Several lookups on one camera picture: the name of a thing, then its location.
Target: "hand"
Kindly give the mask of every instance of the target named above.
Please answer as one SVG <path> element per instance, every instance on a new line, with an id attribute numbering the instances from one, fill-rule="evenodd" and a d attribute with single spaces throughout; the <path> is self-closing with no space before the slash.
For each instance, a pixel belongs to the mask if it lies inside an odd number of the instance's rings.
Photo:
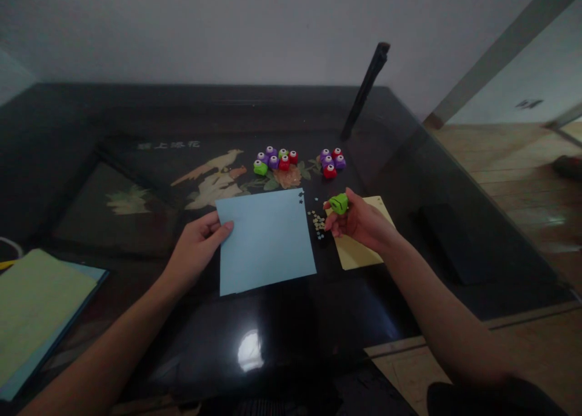
<path id="1" fill-rule="evenodd" d="M 220 225 L 218 212 L 212 212 L 184 227 L 170 261 L 160 276 L 173 290 L 184 294 L 214 255 L 218 246 L 226 240 L 234 228 L 234 222 Z"/>
<path id="2" fill-rule="evenodd" d="M 396 228 L 377 208 L 367 204 L 350 188 L 346 188 L 346 195 L 350 201 L 348 211 L 342 215 L 331 212 L 326 219 L 326 231 L 331 230 L 334 237 L 348 235 L 377 253 L 384 252 L 400 238 Z M 323 208 L 331 206 L 326 202 Z"/>

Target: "yellow paper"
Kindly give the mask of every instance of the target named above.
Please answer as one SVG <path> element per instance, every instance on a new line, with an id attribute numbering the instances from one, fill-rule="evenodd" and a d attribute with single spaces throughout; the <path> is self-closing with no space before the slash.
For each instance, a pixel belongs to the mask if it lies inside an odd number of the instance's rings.
<path id="1" fill-rule="evenodd" d="M 34 249 L 0 275 L 0 385 L 76 311 L 96 281 Z"/>
<path id="2" fill-rule="evenodd" d="M 370 196 L 364 198 L 364 201 L 380 210 L 384 217 L 394 225 L 380 196 Z M 329 215 L 332 211 L 332 209 L 327 209 L 326 213 Z M 339 261 L 344 270 L 357 269 L 358 267 L 384 262 L 377 253 L 362 245 L 360 242 L 355 241 L 350 236 L 336 237 L 334 240 L 338 249 Z"/>

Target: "painted bird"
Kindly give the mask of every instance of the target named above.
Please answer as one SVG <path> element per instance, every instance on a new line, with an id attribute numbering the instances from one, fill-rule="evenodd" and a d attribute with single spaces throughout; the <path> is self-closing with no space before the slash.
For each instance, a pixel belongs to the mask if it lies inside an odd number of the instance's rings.
<path id="1" fill-rule="evenodd" d="M 232 163 L 234 163 L 236 160 L 236 156 L 243 152 L 244 151 L 240 149 L 231 149 L 229 150 L 228 154 L 224 154 L 216 158 L 213 158 L 210 161 L 204 163 L 202 166 L 197 167 L 190 173 L 187 173 L 186 175 L 178 178 L 176 181 L 172 183 L 172 187 L 187 179 L 197 179 L 197 177 L 212 169 L 218 169 L 218 171 L 220 172 L 226 166 L 229 166 Z"/>

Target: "black pole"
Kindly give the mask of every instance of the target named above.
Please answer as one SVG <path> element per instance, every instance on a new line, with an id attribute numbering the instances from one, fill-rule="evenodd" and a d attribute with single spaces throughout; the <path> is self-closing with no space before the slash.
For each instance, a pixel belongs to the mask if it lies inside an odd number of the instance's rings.
<path id="1" fill-rule="evenodd" d="M 341 131 L 340 138 L 342 140 L 347 140 L 350 138 L 350 135 L 352 135 L 353 126 L 362 112 L 362 108 L 364 108 L 364 104 L 366 103 L 368 94 L 374 85 L 374 81 L 376 81 L 376 77 L 388 59 L 388 49 L 390 49 L 388 43 L 380 42 L 378 43 L 378 46 L 376 46 L 376 51 L 374 52 L 370 66 L 368 66 L 368 71 L 366 72 L 364 81 L 362 81 L 362 85 L 358 91 L 358 96 L 356 96 L 356 100 L 353 102 L 353 107 L 347 117 L 344 129 Z"/>

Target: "white cable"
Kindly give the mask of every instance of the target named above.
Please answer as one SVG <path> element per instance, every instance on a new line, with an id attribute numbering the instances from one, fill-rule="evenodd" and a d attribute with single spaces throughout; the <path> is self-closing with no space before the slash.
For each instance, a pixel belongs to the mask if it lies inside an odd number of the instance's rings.
<path id="1" fill-rule="evenodd" d="M 22 256 L 24 255 L 24 252 L 22 251 L 22 248 L 20 247 L 20 245 L 18 243 L 13 242 L 12 240 L 7 239 L 6 237 L 0 237 L 0 241 L 3 241 L 4 243 L 9 244 L 14 249 L 16 249 L 16 253 L 18 254 L 18 258 L 22 258 Z"/>

